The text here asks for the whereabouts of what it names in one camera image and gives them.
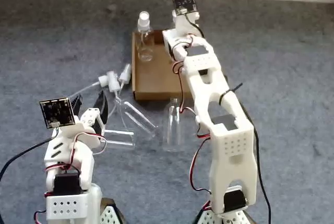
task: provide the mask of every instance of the clear plastic tube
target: clear plastic tube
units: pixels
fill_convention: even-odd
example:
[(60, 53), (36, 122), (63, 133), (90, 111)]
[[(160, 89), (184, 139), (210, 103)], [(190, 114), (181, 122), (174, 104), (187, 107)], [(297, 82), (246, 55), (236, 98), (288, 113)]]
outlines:
[(114, 107), (109, 113), (108, 118), (110, 118), (117, 109), (124, 128), (128, 128), (128, 126), (125, 123), (123, 114), (127, 116), (135, 124), (135, 126), (138, 126), (146, 134), (148, 134), (149, 138), (152, 138), (156, 135), (156, 131), (158, 129), (157, 126), (155, 126), (142, 112), (140, 112), (130, 102), (122, 101), (120, 97), (117, 96), (114, 100), (114, 103)]
[(105, 130), (107, 148), (134, 149), (136, 147), (136, 134), (133, 129)]
[(100, 84), (100, 82), (95, 82), (89, 86), (86, 86), (85, 88), (80, 89), (79, 91), (73, 93), (72, 95), (68, 96), (70, 99), (73, 98), (74, 96), (78, 95), (79, 93), (82, 93), (84, 91), (86, 91), (87, 89), (91, 88), (91, 87), (95, 87), (98, 86)]

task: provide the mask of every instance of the ventilation holes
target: ventilation holes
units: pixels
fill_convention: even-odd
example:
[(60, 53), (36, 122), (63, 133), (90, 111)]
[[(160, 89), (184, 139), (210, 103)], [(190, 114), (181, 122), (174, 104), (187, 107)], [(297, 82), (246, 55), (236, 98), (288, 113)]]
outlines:
[(57, 149), (60, 148), (64, 143), (59, 143), (58, 145), (56, 145), (53, 149)]
[(56, 157), (56, 156), (59, 155), (60, 153), (61, 153), (61, 151), (58, 151), (58, 152), (54, 153), (54, 154), (51, 156), (51, 158)]

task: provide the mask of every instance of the plastic tube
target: plastic tube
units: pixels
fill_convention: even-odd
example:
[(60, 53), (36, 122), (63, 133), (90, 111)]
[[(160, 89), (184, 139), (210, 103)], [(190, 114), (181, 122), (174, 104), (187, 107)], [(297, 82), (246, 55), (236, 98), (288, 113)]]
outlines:
[(79, 91), (73, 93), (72, 95), (70, 95), (70, 96), (68, 96), (68, 97), (69, 97), (69, 98), (72, 98), (72, 97), (78, 95), (79, 93), (82, 93), (82, 92), (86, 91), (87, 89), (89, 89), (89, 88), (91, 88), (91, 87), (98, 86), (99, 84), (100, 84), (99, 81), (98, 81), (98, 82), (95, 82), (95, 83), (93, 83), (93, 84), (91, 84), (91, 85), (89, 85), (89, 86), (86, 86), (85, 88), (80, 89)]

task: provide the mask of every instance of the plastic bottle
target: plastic bottle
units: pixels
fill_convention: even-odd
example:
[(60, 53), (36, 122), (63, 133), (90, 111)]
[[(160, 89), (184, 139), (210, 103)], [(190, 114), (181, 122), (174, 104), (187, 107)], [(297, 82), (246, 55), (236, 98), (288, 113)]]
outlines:
[(162, 148), (165, 151), (181, 151), (183, 148), (179, 104), (179, 99), (172, 98), (164, 111)]
[(154, 31), (150, 26), (150, 15), (146, 11), (139, 14), (136, 47), (141, 61), (146, 62), (153, 59)]

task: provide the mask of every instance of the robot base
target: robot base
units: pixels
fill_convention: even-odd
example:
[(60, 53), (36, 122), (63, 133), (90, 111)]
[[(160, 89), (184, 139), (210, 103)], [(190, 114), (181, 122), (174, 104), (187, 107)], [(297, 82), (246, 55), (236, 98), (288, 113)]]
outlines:
[(115, 201), (102, 198), (100, 224), (126, 224), (121, 211), (116, 207)]
[(211, 210), (201, 210), (193, 224), (256, 224), (251, 217), (243, 212), (238, 211), (230, 214), (228, 219), (221, 219)]

